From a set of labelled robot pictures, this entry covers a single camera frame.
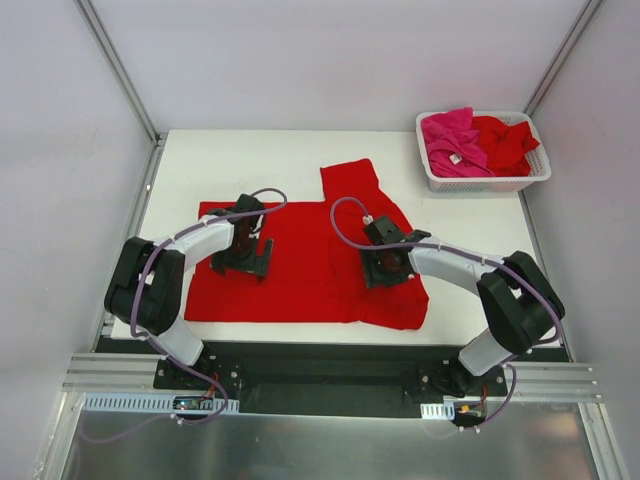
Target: basket rim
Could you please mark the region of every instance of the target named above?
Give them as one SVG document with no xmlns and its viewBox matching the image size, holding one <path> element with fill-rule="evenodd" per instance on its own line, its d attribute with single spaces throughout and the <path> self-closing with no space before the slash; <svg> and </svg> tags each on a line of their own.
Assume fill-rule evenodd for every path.
<svg viewBox="0 0 640 480">
<path fill-rule="evenodd" d="M 533 136 L 540 142 L 540 145 L 536 148 L 538 152 L 538 156 L 540 157 L 540 161 L 545 167 L 545 172 L 542 175 L 528 176 L 528 177 L 438 177 L 431 170 L 431 165 L 429 164 L 429 155 L 427 154 L 427 146 L 424 140 L 424 135 L 422 133 L 421 121 L 426 117 L 430 117 L 431 115 L 435 115 L 437 113 L 446 113 L 446 111 L 437 111 L 437 112 L 423 112 L 420 113 L 416 117 L 416 134 L 418 136 L 418 148 L 420 149 L 420 157 L 422 160 L 422 164 L 425 167 L 425 171 L 427 173 L 427 177 L 430 180 L 438 183 L 533 183 L 533 182 L 542 182 L 548 180 L 551 177 L 551 165 L 549 164 L 549 157 L 547 156 L 547 152 L 542 144 L 542 140 L 540 139 L 540 134 L 538 133 L 538 129 L 535 127 L 533 122 L 531 121 L 531 117 L 523 112 L 515 112 L 508 110 L 474 110 L 474 115 L 490 115 L 493 117 L 498 116 L 510 116 L 510 117 L 520 117 L 521 121 L 526 121 L 531 128 L 531 133 Z"/>
</svg>

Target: white wall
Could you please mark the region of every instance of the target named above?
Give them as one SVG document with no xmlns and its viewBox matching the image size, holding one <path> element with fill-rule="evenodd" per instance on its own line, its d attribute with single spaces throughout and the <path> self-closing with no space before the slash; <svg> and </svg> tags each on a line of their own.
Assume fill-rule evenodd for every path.
<svg viewBox="0 0 640 480">
<path fill-rule="evenodd" d="M 577 358 L 601 367 L 631 478 L 640 477 L 638 59 L 640 3 L 607 2 L 534 116 L 553 175 L 526 191 Z"/>
<path fill-rule="evenodd" d="M 150 145 L 70 0 L 0 3 L 0 477 L 31 478 Z"/>
<path fill-rule="evenodd" d="M 94 0 L 160 131 L 522 110 L 584 0 Z"/>
</svg>

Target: tabletop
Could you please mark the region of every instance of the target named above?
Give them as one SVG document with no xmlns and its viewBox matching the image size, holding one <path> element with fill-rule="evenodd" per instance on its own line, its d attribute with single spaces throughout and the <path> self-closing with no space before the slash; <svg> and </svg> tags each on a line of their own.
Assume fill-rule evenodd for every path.
<svg viewBox="0 0 640 480">
<path fill-rule="evenodd" d="M 240 193 L 278 187 L 290 201 L 322 201 L 320 167 L 369 158 L 380 188 L 415 229 L 485 254 L 534 255 L 520 199 L 515 193 L 456 196 L 427 187 L 415 133 L 347 131 L 172 130 L 152 186 L 140 236 L 154 239 L 197 220 L 202 201 L 235 201 Z M 262 201 L 279 201 L 275 194 Z M 193 271 L 185 275 L 186 294 Z M 188 322 L 203 340 L 298 343 L 464 345 L 487 326 L 473 294 L 422 277 L 429 309 L 416 331 L 355 322 Z M 112 338 L 130 338 L 116 320 Z"/>
</svg>

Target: pink cloth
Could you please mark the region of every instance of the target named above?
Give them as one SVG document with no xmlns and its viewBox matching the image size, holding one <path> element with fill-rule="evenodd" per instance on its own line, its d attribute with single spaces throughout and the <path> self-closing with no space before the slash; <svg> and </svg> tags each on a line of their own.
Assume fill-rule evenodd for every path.
<svg viewBox="0 0 640 480">
<path fill-rule="evenodd" d="M 487 154 L 476 145 L 480 132 L 472 130 L 471 107 L 451 110 L 423 118 L 422 133 L 429 154 L 429 165 L 438 177 L 494 177 L 487 168 Z M 462 160 L 455 164 L 451 155 Z"/>
</svg>

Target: white basket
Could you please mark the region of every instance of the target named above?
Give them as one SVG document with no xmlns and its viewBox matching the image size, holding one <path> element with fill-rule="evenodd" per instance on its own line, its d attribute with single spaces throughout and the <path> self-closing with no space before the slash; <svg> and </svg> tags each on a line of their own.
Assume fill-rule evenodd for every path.
<svg viewBox="0 0 640 480">
<path fill-rule="evenodd" d="M 416 133 L 418 134 L 418 146 L 420 147 L 420 156 L 422 163 L 427 171 L 429 179 L 429 189 L 433 192 L 517 192 L 528 187 L 533 182 L 542 182 L 551 176 L 551 167 L 549 166 L 549 157 L 544 151 L 538 130 L 531 122 L 528 115 L 522 112 L 488 112 L 474 111 L 474 116 L 491 116 L 502 120 L 507 125 L 516 125 L 520 122 L 528 122 L 531 127 L 531 134 L 540 142 L 535 150 L 531 150 L 525 155 L 531 173 L 528 177 L 483 177 L 483 178 L 444 178 L 437 177 L 431 171 L 429 164 L 429 156 L 427 147 L 422 134 L 420 123 L 423 118 L 435 115 L 441 112 L 421 113 L 416 118 Z"/>
</svg>

